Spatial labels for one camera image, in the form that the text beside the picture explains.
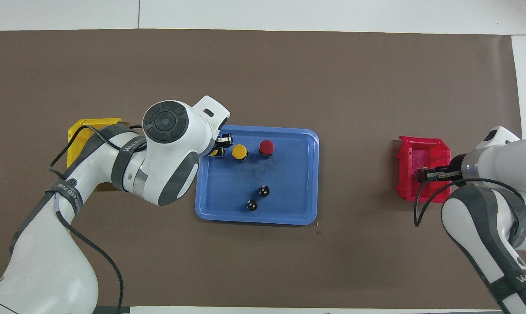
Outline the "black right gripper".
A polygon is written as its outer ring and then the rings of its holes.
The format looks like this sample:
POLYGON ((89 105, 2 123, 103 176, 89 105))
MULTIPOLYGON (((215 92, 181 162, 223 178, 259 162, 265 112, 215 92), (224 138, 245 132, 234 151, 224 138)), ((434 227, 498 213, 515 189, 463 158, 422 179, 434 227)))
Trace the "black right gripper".
POLYGON ((449 165, 437 167, 424 167, 425 179, 427 181, 456 181, 463 179, 462 163, 466 154, 454 157, 449 165))

